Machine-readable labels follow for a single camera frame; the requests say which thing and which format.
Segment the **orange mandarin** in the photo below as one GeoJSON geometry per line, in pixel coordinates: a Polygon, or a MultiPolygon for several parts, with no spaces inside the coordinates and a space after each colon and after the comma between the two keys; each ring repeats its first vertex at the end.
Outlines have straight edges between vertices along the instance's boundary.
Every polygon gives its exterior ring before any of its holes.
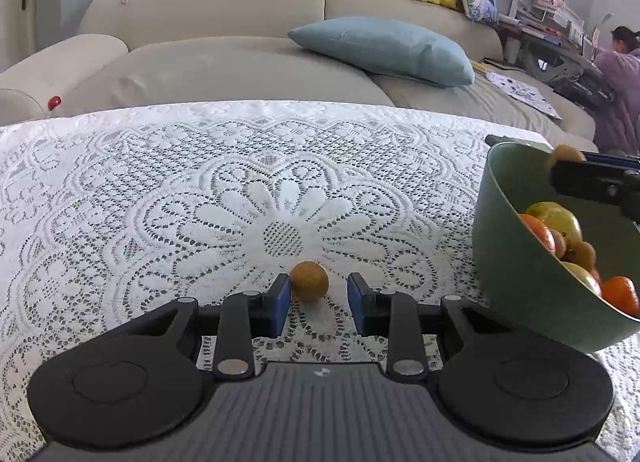
{"type": "Polygon", "coordinates": [[[639,315],[639,297],[634,282],[627,277],[616,276],[602,283],[602,297],[619,311],[637,317],[639,315]]]}
{"type": "Polygon", "coordinates": [[[520,213],[518,215],[521,222],[540,241],[540,243],[552,254],[555,255],[555,240],[551,230],[533,215],[520,213]]]}

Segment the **light blue cushion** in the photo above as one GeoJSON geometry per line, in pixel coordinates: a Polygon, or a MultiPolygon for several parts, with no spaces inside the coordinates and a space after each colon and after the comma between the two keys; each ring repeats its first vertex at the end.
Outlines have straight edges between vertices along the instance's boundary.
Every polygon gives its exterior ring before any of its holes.
{"type": "Polygon", "coordinates": [[[474,83],[475,72],[464,49],[453,40],[397,19],[341,17],[288,32],[307,50],[372,74],[457,88],[474,83]]]}

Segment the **cluttered shelf with books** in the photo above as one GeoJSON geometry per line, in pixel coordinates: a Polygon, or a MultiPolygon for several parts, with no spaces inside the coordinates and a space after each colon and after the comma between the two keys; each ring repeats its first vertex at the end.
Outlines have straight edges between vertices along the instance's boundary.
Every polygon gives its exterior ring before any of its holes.
{"type": "Polygon", "coordinates": [[[499,28],[504,57],[556,94],[590,111],[613,104],[611,86],[593,65],[599,31],[588,31],[564,0],[511,0],[499,28]]]}

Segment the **small red ball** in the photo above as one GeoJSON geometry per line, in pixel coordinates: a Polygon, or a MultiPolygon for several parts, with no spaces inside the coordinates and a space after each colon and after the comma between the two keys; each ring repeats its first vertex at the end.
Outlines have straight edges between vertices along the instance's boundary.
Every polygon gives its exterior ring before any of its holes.
{"type": "Polygon", "coordinates": [[[59,96],[53,96],[50,98],[50,100],[48,101],[48,108],[50,110],[53,110],[54,108],[60,106],[62,103],[62,98],[59,96]]]}

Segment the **small brown longan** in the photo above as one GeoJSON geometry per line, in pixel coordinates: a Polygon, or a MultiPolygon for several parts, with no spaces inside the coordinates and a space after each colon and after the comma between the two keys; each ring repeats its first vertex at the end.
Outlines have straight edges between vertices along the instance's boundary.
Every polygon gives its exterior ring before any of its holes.
{"type": "Polygon", "coordinates": [[[586,156],[579,149],[568,145],[559,145],[549,155],[548,168],[552,169],[559,161],[584,162],[586,160],[586,156]]]}
{"type": "Polygon", "coordinates": [[[566,241],[564,236],[557,230],[549,229],[554,242],[554,254],[558,259],[562,259],[566,253],[566,241]]]}
{"type": "Polygon", "coordinates": [[[292,293],[301,302],[321,300],[329,291],[329,277],[318,263],[298,263],[292,268],[290,279],[292,293]]]}
{"type": "Polygon", "coordinates": [[[591,273],[597,266],[597,253],[589,242],[577,241],[567,249],[564,261],[576,264],[591,273]]]}

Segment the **green colander bowl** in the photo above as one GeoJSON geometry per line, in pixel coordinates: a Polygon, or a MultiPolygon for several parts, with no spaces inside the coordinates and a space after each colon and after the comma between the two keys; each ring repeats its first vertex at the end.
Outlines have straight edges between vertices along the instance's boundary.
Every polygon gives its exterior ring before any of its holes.
{"type": "Polygon", "coordinates": [[[478,192],[472,231],[480,289],[511,323],[582,352],[597,352],[639,331],[639,320],[586,288],[520,219],[533,203],[570,210],[597,252],[602,278],[639,279],[639,230],[612,205],[567,197],[550,183],[547,152],[496,139],[478,192]]]}

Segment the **beige sofa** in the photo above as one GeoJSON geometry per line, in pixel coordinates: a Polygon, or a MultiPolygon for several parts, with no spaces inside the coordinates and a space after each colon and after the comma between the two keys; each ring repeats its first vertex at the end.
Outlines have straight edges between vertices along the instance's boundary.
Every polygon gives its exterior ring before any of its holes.
{"type": "Polygon", "coordinates": [[[469,59],[498,59],[497,32],[462,13],[413,0],[93,0],[76,36],[32,54],[1,76],[1,121],[215,100],[320,100],[465,116],[594,149],[582,108],[543,88],[554,120],[514,100],[484,74],[439,88],[370,74],[301,48],[294,28],[364,16],[403,20],[458,43],[469,59]],[[48,101],[62,98],[50,110],[48,101]]]}

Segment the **person in purple top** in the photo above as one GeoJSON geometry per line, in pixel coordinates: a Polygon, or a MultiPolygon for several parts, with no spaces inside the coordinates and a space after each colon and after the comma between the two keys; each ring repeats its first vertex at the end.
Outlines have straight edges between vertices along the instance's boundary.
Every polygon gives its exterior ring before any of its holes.
{"type": "Polygon", "coordinates": [[[614,102],[594,116],[600,152],[639,156],[639,32],[612,31],[612,48],[599,48],[593,62],[613,91],[614,102]]]}

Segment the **white lace tablecloth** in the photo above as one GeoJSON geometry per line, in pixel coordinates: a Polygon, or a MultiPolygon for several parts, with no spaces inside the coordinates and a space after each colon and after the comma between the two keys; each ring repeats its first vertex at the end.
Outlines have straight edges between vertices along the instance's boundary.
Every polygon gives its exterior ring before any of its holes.
{"type": "Polygon", "coordinates": [[[495,312],[473,259],[496,139],[456,115],[314,102],[158,105],[1,132],[6,461],[630,461],[639,331],[582,352],[495,312]],[[329,277],[220,381],[198,308],[329,277]],[[347,277],[442,306],[430,374],[385,374],[347,277]]]}

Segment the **large yellow-green pear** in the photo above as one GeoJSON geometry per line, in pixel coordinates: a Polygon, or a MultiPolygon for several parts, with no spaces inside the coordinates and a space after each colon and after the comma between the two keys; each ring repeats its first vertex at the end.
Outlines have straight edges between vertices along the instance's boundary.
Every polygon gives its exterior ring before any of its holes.
{"type": "Polygon", "coordinates": [[[578,218],[561,204],[552,201],[541,201],[531,204],[525,213],[536,217],[548,228],[560,233],[568,247],[582,242],[582,227],[578,218]]]}

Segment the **yellow-green apple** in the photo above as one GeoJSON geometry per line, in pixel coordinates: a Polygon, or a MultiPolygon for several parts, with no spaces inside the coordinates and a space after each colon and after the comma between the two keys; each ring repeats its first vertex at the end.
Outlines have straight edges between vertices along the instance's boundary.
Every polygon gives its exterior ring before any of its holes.
{"type": "Polygon", "coordinates": [[[562,265],[593,294],[602,297],[600,283],[587,269],[575,263],[563,262],[562,265]]]}

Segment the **printed paper sheet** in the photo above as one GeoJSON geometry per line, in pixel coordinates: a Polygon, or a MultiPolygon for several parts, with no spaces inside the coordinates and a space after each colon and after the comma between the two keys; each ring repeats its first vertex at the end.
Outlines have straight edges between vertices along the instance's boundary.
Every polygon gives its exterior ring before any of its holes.
{"type": "Polygon", "coordinates": [[[495,71],[487,71],[485,77],[496,88],[514,100],[538,110],[551,119],[561,120],[558,111],[547,102],[544,95],[535,86],[498,74],[495,71]]]}

